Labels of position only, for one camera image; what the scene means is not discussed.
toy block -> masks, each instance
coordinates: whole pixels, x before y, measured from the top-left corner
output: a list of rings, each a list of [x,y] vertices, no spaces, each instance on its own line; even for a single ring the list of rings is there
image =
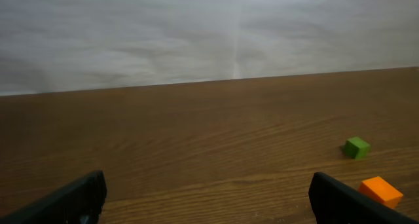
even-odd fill
[[[362,181],[358,191],[389,208],[395,208],[403,197],[400,191],[379,176]]]
[[[370,148],[370,144],[363,139],[354,137],[346,141],[343,153],[353,159],[361,159],[367,155]]]

wooden table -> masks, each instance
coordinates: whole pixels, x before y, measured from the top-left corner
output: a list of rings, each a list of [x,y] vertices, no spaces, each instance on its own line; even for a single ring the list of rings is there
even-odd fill
[[[382,176],[419,220],[415,67],[8,96],[0,119],[0,215],[102,169],[101,223],[315,223],[324,171]]]

wrinkled white fabric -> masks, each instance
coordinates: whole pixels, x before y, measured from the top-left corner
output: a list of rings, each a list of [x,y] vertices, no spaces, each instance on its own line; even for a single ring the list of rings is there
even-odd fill
[[[0,0],[0,95],[419,64],[418,0]]]

brown wooden surface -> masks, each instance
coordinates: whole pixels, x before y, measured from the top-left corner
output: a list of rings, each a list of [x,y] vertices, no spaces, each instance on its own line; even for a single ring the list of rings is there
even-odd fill
[[[0,215],[85,173],[101,223],[315,223],[317,171],[382,176],[419,220],[415,67],[0,98]],[[373,145],[355,161],[346,138]]]

small green cube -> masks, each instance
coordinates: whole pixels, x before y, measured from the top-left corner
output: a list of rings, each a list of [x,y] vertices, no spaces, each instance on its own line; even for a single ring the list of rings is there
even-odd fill
[[[343,148],[343,153],[353,159],[365,157],[371,145],[359,137],[349,138]]]

